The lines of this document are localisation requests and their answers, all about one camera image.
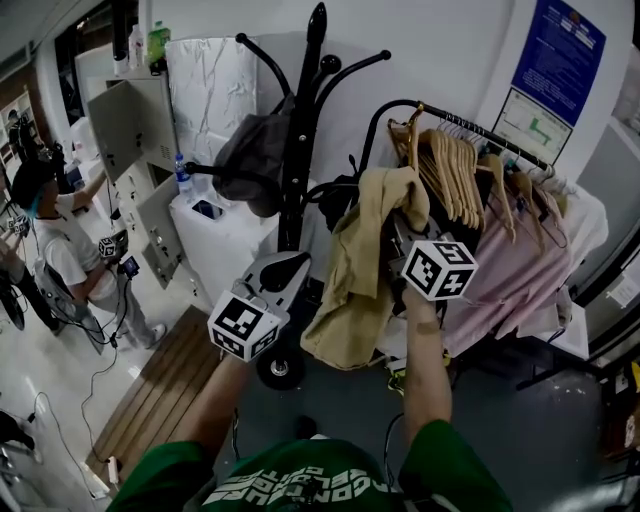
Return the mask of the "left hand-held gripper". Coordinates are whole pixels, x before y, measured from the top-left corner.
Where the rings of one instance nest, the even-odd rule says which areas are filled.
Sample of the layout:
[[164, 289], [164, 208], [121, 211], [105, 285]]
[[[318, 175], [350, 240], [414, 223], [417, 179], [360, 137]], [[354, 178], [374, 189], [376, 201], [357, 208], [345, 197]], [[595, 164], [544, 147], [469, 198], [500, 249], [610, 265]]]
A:
[[244, 362], [255, 359], [289, 323], [310, 266], [310, 254], [301, 251], [255, 260], [216, 302], [207, 320], [211, 342]]

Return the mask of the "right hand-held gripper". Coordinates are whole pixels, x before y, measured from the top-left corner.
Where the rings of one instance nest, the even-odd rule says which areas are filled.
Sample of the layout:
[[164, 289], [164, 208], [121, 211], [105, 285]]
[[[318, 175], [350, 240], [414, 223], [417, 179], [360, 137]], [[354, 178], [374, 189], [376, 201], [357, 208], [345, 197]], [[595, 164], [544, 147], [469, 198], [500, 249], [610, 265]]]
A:
[[461, 298], [478, 270], [465, 244], [442, 231], [433, 218], [421, 232], [410, 228], [401, 211], [388, 221], [393, 280], [411, 285], [429, 301]]

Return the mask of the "beige clothes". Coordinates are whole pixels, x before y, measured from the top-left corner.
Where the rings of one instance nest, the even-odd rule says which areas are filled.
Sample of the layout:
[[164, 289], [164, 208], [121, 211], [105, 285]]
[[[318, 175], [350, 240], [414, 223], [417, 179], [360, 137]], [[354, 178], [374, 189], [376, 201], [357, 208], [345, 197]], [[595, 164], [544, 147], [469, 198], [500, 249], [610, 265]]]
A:
[[413, 230], [426, 227], [430, 203], [418, 171], [370, 168], [359, 180], [358, 203], [333, 230], [321, 304], [300, 346], [336, 369], [368, 365], [391, 317], [393, 294], [381, 247], [383, 225], [395, 209]]

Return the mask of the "row of wooden hangers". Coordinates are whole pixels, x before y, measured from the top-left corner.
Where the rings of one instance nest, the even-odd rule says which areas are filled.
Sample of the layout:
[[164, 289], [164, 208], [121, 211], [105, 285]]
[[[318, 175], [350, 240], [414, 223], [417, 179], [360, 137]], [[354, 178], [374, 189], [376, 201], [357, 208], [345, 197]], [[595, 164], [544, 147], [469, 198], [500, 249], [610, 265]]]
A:
[[418, 158], [421, 177], [444, 206], [448, 219], [460, 220], [464, 226], [476, 230], [485, 226], [476, 172], [489, 174], [497, 187], [497, 198], [502, 208], [498, 219], [508, 239], [511, 242], [516, 240], [504, 170], [497, 156], [480, 158], [470, 142], [435, 129], [427, 129], [418, 135], [413, 155]]

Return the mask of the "person's left forearm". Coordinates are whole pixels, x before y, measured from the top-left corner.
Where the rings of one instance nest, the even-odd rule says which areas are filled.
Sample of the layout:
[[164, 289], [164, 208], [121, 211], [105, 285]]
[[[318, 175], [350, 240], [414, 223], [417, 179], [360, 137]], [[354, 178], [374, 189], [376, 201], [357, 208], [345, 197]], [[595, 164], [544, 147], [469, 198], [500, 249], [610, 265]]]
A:
[[250, 363], [225, 355], [179, 423], [174, 440], [198, 444], [215, 462], [251, 374]]

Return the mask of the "person's right forearm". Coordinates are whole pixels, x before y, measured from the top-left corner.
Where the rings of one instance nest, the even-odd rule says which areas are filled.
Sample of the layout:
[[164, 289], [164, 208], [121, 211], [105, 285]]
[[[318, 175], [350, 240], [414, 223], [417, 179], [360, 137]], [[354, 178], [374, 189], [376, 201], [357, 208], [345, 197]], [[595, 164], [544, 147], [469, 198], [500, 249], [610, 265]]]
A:
[[452, 392], [435, 307], [414, 288], [402, 294], [407, 319], [404, 416], [408, 442], [434, 422], [450, 422]]

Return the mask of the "black clothes rack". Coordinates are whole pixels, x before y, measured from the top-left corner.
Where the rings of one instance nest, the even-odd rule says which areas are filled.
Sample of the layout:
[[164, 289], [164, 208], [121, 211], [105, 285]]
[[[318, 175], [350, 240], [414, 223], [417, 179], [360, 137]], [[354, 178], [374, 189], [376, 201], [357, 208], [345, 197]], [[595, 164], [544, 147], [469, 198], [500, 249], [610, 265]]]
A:
[[444, 120], [445, 122], [449, 122], [456, 126], [462, 127], [463, 129], [470, 131], [473, 134], [479, 135], [481, 138], [486, 139], [487, 141], [493, 143], [496, 146], [502, 147], [505, 150], [515, 153], [520, 159], [525, 159], [526, 161], [532, 163], [535, 168], [541, 169], [543, 171], [547, 171], [551, 169], [550, 164], [543, 162], [533, 154], [523, 150], [519, 146], [507, 141], [506, 139], [499, 137], [498, 135], [495, 135], [494, 133], [484, 129], [480, 125], [472, 123], [462, 117], [456, 116], [445, 110], [438, 109], [436, 107], [433, 107], [419, 100], [397, 99], [397, 100], [392, 100], [383, 104], [373, 114], [369, 122], [366, 137], [364, 140], [364, 146], [361, 153], [360, 162], [356, 170], [357, 176], [360, 176], [368, 166], [369, 157], [371, 155], [371, 150], [373, 147], [373, 142], [374, 142], [374, 138], [376, 135], [376, 130], [377, 130], [378, 122], [380, 118], [387, 111], [396, 107], [401, 107], [401, 106], [411, 107], [414, 110], [419, 110], [423, 113], [426, 113], [426, 114], [435, 116], [441, 120]]

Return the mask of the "pink shirt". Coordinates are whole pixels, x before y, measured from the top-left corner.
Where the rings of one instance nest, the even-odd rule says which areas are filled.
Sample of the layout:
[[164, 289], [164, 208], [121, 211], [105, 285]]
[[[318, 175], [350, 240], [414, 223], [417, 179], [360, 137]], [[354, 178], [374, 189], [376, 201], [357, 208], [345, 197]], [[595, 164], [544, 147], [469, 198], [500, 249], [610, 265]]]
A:
[[572, 263], [563, 219], [555, 199], [544, 192], [549, 216], [541, 223], [544, 246], [532, 215], [508, 200], [516, 238], [503, 226], [503, 208], [495, 194], [485, 208], [485, 230], [474, 257], [479, 265], [464, 295], [447, 307], [443, 344], [455, 358], [491, 330], [500, 339], [518, 327], [569, 275]]

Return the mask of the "wooden slatted floor panel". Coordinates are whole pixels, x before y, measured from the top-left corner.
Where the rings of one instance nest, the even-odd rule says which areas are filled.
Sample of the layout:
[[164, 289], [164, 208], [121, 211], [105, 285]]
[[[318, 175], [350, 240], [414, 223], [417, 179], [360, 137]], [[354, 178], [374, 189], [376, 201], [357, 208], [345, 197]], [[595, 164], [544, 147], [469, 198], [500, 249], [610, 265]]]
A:
[[146, 452], [176, 438], [220, 359], [209, 341], [207, 318], [193, 305], [185, 310], [93, 443], [86, 464], [108, 489], [109, 457], [116, 459], [123, 482]]

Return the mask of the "black phone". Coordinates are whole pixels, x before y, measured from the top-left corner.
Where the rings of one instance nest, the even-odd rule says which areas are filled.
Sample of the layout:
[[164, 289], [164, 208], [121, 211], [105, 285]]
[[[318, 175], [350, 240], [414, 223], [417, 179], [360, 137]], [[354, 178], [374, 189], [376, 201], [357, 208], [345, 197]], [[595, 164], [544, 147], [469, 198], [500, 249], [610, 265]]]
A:
[[192, 210], [213, 221], [224, 215], [222, 208], [206, 200], [199, 200], [194, 204]]

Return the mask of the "white garment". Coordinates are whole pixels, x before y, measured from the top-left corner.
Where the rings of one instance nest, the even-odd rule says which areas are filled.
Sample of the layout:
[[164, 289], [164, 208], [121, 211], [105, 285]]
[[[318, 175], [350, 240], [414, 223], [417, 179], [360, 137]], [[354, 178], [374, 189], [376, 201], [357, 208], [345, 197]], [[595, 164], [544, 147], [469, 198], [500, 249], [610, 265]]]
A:
[[550, 300], [554, 304], [565, 302], [566, 282], [586, 257], [607, 240], [609, 227], [604, 204], [585, 189], [577, 186], [573, 193], [553, 193], [560, 212], [560, 226], [567, 239], [564, 249], [554, 251], [554, 292]]

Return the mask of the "white low cabinet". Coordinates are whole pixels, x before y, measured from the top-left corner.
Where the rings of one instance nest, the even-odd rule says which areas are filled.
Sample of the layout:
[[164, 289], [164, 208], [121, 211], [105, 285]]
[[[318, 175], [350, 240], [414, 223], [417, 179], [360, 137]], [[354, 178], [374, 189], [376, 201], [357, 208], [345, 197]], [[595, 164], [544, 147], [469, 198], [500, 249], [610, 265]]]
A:
[[546, 331], [535, 338], [579, 360], [590, 357], [585, 309], [576, 303], [572, 304], [571, 320], [563, 331]]

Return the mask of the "person's green printed t-shirt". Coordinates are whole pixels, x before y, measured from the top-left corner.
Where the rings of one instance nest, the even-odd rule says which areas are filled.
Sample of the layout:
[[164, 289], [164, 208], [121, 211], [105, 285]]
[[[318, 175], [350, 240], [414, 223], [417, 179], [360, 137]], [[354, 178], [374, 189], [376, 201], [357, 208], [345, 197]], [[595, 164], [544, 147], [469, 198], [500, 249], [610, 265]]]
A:
[[395, 485], [375, 460], [340, 439], [283, 442], [216, 483], [195, 442], [152, 449], [107, 512], [513, 512], [509, 498], [444, 421], [414, 438]]

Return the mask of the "clear water bottle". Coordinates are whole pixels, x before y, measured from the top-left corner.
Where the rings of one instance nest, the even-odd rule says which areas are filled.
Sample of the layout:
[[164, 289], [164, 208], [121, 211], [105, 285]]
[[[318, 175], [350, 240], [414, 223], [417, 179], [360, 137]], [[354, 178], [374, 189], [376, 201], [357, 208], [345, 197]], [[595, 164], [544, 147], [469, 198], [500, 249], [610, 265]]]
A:
[[179, 195], [185, 202], [190, 203], [194, 199], [194, 188], [191, 175], [186, 171], [184, 157], [181, 153], [175, 156], [174, 174], [179, 189]]

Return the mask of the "grey bag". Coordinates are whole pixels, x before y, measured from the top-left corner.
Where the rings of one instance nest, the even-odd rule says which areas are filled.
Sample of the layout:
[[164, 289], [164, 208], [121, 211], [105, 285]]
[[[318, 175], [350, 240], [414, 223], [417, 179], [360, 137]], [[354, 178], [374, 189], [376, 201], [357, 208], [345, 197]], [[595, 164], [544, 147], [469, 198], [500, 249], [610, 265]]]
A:
[[212, 178], [216, 192], [244, 201], [253, 214], [269, 218], [280, 210], [280, 176], [295, 96], [288, 94], [265, 115], [247, 115], [218, 152], [214, 166], [228, 172]]

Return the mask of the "black coat stand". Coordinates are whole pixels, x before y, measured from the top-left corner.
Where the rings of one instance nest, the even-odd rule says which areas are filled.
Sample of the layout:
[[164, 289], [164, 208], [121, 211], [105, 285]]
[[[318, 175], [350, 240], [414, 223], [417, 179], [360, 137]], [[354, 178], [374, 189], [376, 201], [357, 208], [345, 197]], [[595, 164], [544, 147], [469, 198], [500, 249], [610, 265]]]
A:
[[[347, 76], [391, 57], [390, 51], [383, 50], [349, 67], [343, 67], [337, 56], [321, 52], [326, 30], [326, 6], [318, 3], [308, 23], [306, 49], [297, 89], [290, 88], [280, 66], [263, 49], [259, 57], [273, 72], [282, 93], [290, 90], [295, 96], [280, 179], [281, 209], [274, 215], [279, 217], [278, 250], [275, 253], [304, 252], [299, 248], [303, 215], [307, 205], [317, 202], [323, 189], [323, 184], [314, 188], [310, 188], [308, 184], [316, 131], [328, 96]], [[298, 296], [307, 291], [308, 276], [292, 306]], [[261, 381], [275, 390], [292, 389], [304, 376], [304, 364], [299, 351], [291, 346], [292, 331], [287, 325], [280, 331], [276, 341], [252, 360], [257, 363]]]

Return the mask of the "white map sign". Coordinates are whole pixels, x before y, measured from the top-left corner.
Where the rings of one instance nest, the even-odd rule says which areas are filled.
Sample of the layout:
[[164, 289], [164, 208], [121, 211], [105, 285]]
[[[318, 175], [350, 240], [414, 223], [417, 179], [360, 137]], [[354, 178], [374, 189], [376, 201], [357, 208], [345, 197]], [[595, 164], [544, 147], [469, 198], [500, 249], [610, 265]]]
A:
[[511, 88], [493, 133], [546, 164], [554, 164], [573, 128], [526, 94]]

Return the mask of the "grey metal locker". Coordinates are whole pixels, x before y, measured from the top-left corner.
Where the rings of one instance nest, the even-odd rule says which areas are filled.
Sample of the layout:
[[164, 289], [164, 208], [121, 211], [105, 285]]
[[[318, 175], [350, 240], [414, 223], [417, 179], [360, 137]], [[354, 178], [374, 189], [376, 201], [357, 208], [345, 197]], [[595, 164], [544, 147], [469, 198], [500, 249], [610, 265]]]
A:
[[83, 106], [121, 219], [158, 284], [168, 286], [183, 249], [169, 212], [178, 195], [177, 136], [165, 71], [93, 73], [81, 79]]

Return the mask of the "white marbled box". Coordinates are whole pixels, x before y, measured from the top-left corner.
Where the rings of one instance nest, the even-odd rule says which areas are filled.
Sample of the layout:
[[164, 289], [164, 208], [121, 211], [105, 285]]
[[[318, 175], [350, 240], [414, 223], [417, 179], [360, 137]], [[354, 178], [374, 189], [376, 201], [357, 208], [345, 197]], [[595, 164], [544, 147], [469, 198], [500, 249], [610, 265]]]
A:
[[168, 43], [165, 52], [177, 153], [184, 157], [193, 188], [195, 178], [202, 176], [216, 192], [212, 178], [228, 172], [214, 166], [215, 158], [242, 120], [249, 114], [271, 113], [293, 93], [285, 90], [271, 111], [259, 111], [258, 60], [262, 51], [245, 35], [180, 39]]

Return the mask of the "green plastic bottle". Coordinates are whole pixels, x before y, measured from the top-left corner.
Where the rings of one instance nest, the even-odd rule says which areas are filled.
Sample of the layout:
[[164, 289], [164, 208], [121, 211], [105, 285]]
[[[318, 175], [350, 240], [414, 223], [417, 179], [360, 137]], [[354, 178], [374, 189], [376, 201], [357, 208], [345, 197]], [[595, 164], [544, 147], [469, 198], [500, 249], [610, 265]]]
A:
[[171, 30], [163, 21], [157, 20], [147, 35], [147, 61], [155, 65], [165, 59], [165, 46], [171, 40]]

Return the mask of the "white plastic bottle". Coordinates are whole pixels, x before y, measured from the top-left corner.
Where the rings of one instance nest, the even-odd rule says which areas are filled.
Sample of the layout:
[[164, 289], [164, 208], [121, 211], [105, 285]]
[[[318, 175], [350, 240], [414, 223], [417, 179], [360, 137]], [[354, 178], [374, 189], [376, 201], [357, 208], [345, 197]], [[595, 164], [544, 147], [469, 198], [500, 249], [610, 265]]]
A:
[[143, 65], [144, 38], [138, 24], [132, 26], [128, 37], [129, 68], [136, 70]]

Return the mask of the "blue wall poster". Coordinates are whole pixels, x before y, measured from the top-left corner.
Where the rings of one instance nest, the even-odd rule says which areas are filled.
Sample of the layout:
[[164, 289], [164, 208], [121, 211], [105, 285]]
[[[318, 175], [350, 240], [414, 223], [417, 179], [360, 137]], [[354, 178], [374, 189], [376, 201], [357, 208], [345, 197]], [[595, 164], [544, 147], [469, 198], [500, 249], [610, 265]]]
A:
[[512, 85], [573, 127], [605, 44], [600, 29], [563, 0], [537, 0]]

